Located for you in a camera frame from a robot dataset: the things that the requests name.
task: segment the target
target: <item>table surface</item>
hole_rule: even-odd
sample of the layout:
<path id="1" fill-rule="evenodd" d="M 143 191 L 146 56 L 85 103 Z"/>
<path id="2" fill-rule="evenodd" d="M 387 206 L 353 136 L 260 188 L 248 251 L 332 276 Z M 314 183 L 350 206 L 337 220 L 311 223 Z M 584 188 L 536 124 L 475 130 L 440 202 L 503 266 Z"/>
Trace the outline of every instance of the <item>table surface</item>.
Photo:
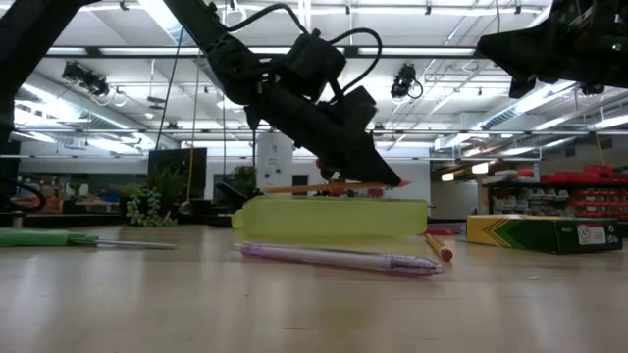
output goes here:
<path id="1" fill-rule="evenodd" d="M 3 353 L 628 351 L 626 252 L 446 240 L 418 280 L 242 259 L 230 229 L 93 232 L 179 248 L 0 248 Z"/>

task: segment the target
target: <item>purple pen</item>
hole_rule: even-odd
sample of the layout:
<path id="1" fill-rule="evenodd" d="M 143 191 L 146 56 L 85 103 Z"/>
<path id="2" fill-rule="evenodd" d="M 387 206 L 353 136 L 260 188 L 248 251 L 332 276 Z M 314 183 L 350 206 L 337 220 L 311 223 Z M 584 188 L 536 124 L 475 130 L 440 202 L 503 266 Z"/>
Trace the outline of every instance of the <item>purple pen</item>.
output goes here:
<path id="1" fill-rule="evenodd" d="M 441 264 L 424 258 L 341 250 L 246 242 L 239 247 L 244 256 L 384 272 L 406 277 L 427 277 L 443 272 Z"/>

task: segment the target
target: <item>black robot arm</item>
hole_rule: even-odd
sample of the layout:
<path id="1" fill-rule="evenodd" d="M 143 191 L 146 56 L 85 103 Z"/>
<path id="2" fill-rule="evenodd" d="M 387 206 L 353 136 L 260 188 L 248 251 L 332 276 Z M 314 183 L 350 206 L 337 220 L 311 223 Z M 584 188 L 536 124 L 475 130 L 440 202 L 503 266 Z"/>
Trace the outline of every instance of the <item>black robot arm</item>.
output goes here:
<path id="1" fill-rule="evenodd" d="M 344 177 L 365 182 L 398 186 L 401 182 L 382 159 L 373 137 L 365 132 L 377 109 L 362 86 L 346 93 L 361 77 L 340 88 L 338 77 L 346 58 L 331 41 L 312 33 L 298 22 L 285 4 L 272 5 L 234 27 L 220 23 L 214 3 L 201 0 L 164 0 L 187 33 L 205 54 L 211 71 L 207 74 L 233 102 L 243 105 L 247 122 L 257 129 L 268 122 L 321 159 L 324 166 Z M 261 62 L 242 42 L 230 34 L 275 10 L 286 10 L 302 34 L 285 55 Z M 382 42 L 376 32 L 360 28 Z M 318 102 L 329 84 L 335 93 L 332 102 Z"/>

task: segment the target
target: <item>yellow pencil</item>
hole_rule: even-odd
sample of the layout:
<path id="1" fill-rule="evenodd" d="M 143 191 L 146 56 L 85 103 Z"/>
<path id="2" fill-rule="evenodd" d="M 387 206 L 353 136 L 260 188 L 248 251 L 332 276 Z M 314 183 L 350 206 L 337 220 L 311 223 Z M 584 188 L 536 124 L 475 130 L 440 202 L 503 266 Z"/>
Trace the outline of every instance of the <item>yellow pencil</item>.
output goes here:
<path id="1" fill-rule="evenodd" d="M 453 252 L 451 250 L 449 250 L 444 245 L 442 245 L 432 235 L 430 234 L 424 234 L 424 235 L 425 235 L 425 240 L 428 242 L 428 244 L 430 244 L 430 247 L 432 248 L 432 250 L 434 250 L 434 252 L 437 253 L 437 255 L 439 255 L 439 257 L 443 261 L 445 262 L 451 261 L 451 258 L 453 258 Z"/>

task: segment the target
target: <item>laboratory room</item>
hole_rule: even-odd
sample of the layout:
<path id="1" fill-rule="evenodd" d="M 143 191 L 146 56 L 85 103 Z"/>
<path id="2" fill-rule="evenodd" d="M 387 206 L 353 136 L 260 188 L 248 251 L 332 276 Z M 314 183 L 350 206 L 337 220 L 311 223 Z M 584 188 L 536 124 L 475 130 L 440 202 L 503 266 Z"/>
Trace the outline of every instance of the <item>laboratory room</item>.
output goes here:
<path id="1" fill-rule="evenodd" d="M 628 2 L 0 0 L 0 351 L 627 352 Z"/>

